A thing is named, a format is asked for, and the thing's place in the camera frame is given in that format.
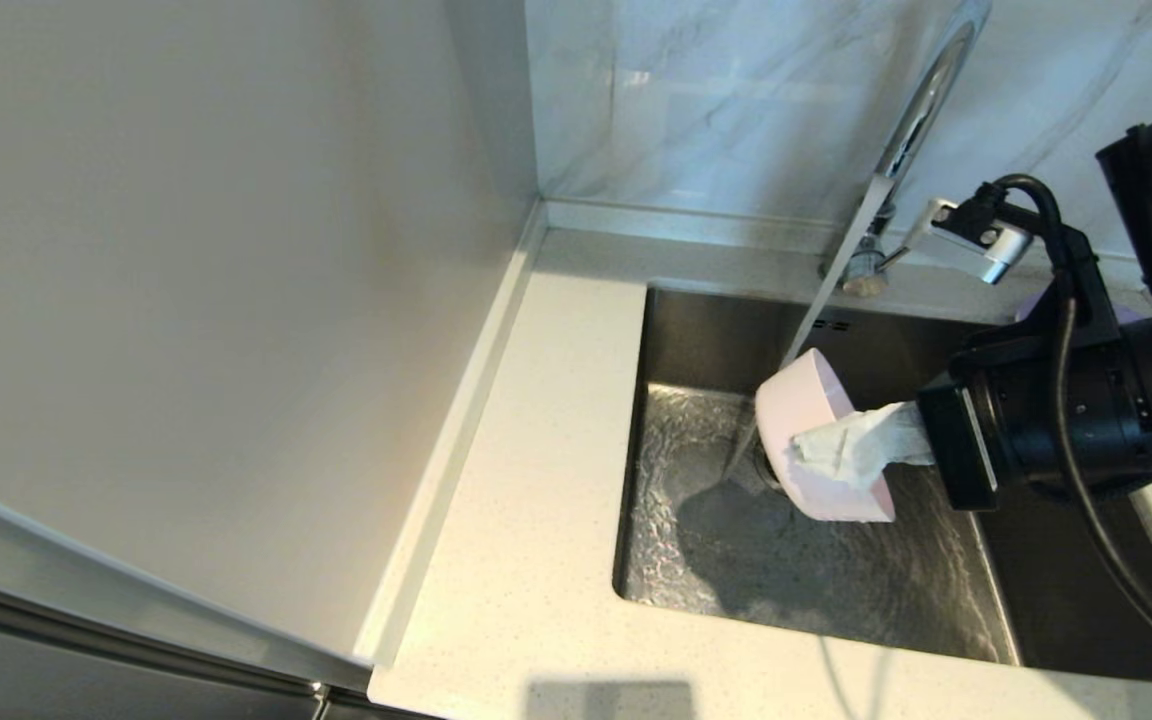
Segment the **pink bowl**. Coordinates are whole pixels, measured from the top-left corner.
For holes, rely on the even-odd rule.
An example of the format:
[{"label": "pink bowl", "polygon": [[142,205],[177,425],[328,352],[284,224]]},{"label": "pink bowl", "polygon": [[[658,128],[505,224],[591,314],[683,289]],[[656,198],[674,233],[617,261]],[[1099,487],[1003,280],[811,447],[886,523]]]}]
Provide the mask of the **pink bowl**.
[{"label": "pink bowl", "polygon": [[794,461],[790,438],[855,414],[838,374],[818,350],[808,350],[773,374],[755,395],[755,419],[772,470],[794,505],[813,520],[854,520],[890,523],[896,507],[879,475],[870,488],[855,488],[801,468]]}]

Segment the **faucet spout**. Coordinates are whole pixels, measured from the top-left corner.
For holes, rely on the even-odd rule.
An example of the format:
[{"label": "faucet spout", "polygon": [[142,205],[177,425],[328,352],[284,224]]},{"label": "faucet spout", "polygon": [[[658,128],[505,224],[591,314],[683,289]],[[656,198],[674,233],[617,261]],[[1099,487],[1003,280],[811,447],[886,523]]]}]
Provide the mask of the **faucet spout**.
[{"label": "faucet spout", "polygon": [[918,154],[923,142],[937,115],[941,113],[945,100],[954,88],[968,55],[972,53],[975,40],[984,29],[990,16],[992,0],[963,0],[946,24],[941,40],[935,46],[932,63],[923,74],[922,81],[905,101],[905,111],[900,122],[893,129],[882,158],[878,160],[876,174],[892,179],[892,188],[882,209],[869,225],[867,242],[861,243],[849,263],[844,274],[838,281],[838,287],[849,295],[872,296],[886,288],[886,268],[890,265],[882,257],[879,238],[892,215],[896,214],[896,192],[901,181],[904,181],[914,157]]}]

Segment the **marble backsplash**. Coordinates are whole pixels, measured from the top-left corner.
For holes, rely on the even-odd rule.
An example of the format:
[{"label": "marble backsplash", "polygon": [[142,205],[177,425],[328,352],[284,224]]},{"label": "marble backsplash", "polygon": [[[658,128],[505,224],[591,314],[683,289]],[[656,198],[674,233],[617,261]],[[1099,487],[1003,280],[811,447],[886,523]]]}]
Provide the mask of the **marble backsplash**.
[{"label": "marble backsplash", "polygon": [[[955,5],[526,0],[541,192],[842,223]],[[893,228],[1026,172],[1098,250],[1130,255],[1093,153],[1139,122],[1152,0],[998,0]]]}]

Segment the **water stream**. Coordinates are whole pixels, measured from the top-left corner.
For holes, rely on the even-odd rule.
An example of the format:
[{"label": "water stream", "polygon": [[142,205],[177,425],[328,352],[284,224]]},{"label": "water stream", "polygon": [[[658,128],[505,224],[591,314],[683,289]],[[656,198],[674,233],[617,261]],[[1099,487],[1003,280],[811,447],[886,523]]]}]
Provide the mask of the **water stream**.
[{"label": "water stream", "polygon": [[[797,359],[799,353],[803,351],[803,344],[808,341],[808,334],[812,332],[812,324],[817,323],[820,311],[824,310],[824,306],[829,301],[833,288],[838,285],[838,279],[842,276],[842,270],[847,266],[847,260],[851,259],[851,253],[861,244],[861,238],[865,237],[865,232],[867,232],[869,226],[873,222],[874,217],[878,215],[878,211],[882,209],[882,202],[887,200],[887,195],[892,190],[893,182],[895,181],[892,181],[890,177],[878,176],[878,174],[869,180],[869,187],[865,188],[865,195],[861,199],[861,205],[856,209],[856,213],[851,218],[851,223],[847,225],[847,233],[842,236],[842,245],[838,247],[838,251],[829,263],[829,268],[820,282],[820,290],[814,294],[812,305],[808,306],[806,313],[803,314],[803,323],[799,323],[799,328],[794,333],[794,342],[790,342],[790,350],[781,359],[781,369]],[[744,424],[744,427],[741,429],[737,435],[735,450],[727,458],[727,465],[723,465],[723,478],[732,477],[732,471],[736,469],[736,464],[749,452],[749,446],[753,445],[755,434],[758,434],[758,424],[755,423],[753,416],[750,416],[749,422]]]}]

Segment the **sink basin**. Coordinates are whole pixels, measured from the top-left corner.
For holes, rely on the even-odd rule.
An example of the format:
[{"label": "sink basin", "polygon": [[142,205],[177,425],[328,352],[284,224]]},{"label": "sink basin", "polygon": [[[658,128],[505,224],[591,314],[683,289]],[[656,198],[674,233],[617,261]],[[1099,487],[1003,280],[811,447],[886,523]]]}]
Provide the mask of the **sink basin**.
[{"label": "sink basin", "polygon": [[[934,468],[892,465],[895,523],[820,523],[756,447],[753,418],[805,306],[653,290],[641,347],[614,585],[630,601],[885,646],[1152,680],[1152,630],[1117,591],[1071,507],[1013,488],[955,511]],[[858,409],[911,400],[982,325],[827,309],[808,347]],[[1102,506],[1152,584],[1130,498]]]}]

